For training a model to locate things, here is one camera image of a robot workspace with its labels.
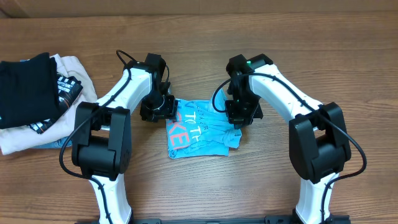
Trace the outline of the light blue t-shirt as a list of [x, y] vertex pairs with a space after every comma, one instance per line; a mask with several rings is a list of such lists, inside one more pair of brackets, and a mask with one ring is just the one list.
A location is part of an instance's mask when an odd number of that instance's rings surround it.
[[242, 137], [224, 113], [226, 95], [220, 90], [215, 101], [178, 99], [176, 119], [166, 121], [167, 150], [171, 159], [196, 156], [227, 156]]

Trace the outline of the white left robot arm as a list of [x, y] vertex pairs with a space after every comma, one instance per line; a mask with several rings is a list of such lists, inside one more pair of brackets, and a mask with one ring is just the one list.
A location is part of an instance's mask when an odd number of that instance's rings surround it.
[[133, 223], [124, 174], [132, 154], [131, 115], [156, 123], [176, 119], [177, 100], [169, 93], [164, 59], [131, 60], [120, 81], [94, 103], [79, 104], [72, 137], [72, 162], [95, 191], [98, 223]]

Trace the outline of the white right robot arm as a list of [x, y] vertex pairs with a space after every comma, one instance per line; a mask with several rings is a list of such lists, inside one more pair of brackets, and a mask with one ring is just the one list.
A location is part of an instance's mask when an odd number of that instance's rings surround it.
[[329, 211], [332, 180], [351, 158], [345, 121], [336, 103], [324, 105], [309, 97], [264, 54], [230, 58], [231, 81], [225, 103], [228, 121], [240, 129], [262, 118], [260, 99], [267, 101], [289, 126], [289, 158], [301, 178], [298, 203], [290, 215], [267, 215], [264, 223], [350, 223], [347, 215]]

